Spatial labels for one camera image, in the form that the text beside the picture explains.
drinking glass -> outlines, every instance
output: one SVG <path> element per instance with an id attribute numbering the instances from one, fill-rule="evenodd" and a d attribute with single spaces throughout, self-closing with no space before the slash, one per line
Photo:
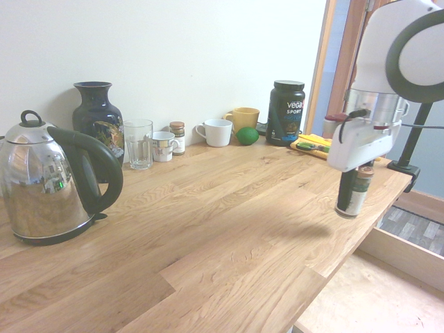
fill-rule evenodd
<path id="1" fill-rule="evenodd" d="M 153 152 L 153 122 L 148 119 L 134 119 L 123 122 L 125 142 L 130 156 L 130 166 L 136 170 L 151 168 Z"/>

stainless steel kettle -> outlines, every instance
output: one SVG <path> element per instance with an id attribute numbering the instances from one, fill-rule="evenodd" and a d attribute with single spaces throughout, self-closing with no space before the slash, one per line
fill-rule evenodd
<path id="1" fill-rule="evenodd" d="M 33 114 L 37 120 L 28 120 Z M 102 162 L 108 188 L 101 195 L 89 155 Z M 12 231 L 32 244 L 55 244 L 85 231 L 94 215 L 119 197 L 123 174 L 99 140 L 45 123 L 23 111 L 0 150 L 0 186 Z"/>

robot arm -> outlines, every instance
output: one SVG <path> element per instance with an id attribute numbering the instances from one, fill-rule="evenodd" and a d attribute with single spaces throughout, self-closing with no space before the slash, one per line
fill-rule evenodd
<path id="1" fill-rule="evenodd" d="M 412 38 L 426 29 L 426 36 Z M 430 0 L 395 1 L 375 11 L 362 37 L 345 111 L 367 112 L 347 122 L 341 138 L 336 129 L 330 166 L 347 172 L 388 153 L 409 107 L 405 99 L 444 99 L 444 63 L 430 65 L 424 57 L 444 58 L 443 36 L 444 10 Z"/>

small cup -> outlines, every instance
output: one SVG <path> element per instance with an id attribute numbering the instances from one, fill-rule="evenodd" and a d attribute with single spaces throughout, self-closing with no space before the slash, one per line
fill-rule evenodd
<path id="1" fill-rule="evenodd" d="M 256 128 L 257 119 L 259 118 L 259 110 L 253 108 L 235 108 L 233 111 L 225 114 L 224 119 L 233 122 L 233 132 L 244 127 Z"/>
<path id="2" fill-rule="evenodd" d="M 123 122 L 123 129 L 131 168 L 136 170 L 150 168 L 153 165 L 151 153 L 153 122 L 148 119 L 127 120 Z"/>
<path id="3" fill-rule="evenodd" d="M 180 145 L 180 142 L 174 139 L 174 137 L 174 133 L 171 132 L 161 131 L 153 133 L 153 157 L 156 162 L 171 161 L 173 150 Z"/>
<path id="4" fill-rule="evenodd" d="M 230 143 L 233 123 L 225 119 L 210 119 L 196 126 L 196 133 L 207 140 L 212 147 L 225 147 Z"/>

kettle handle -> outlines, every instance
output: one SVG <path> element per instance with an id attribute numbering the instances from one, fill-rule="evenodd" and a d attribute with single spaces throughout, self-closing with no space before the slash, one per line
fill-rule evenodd
<path id="1" fill-rule="evenodd" d="M 89 135 L 49 126 L 48 133 L 65 152 L 71 166 L 77 192 L 88 214 L 97 214 L 111 206 L 123 187 L 123 173 L 110 149 Z M 108 188 L 101 195 L 89 155 L 98 159 L 108 174 Z"/>

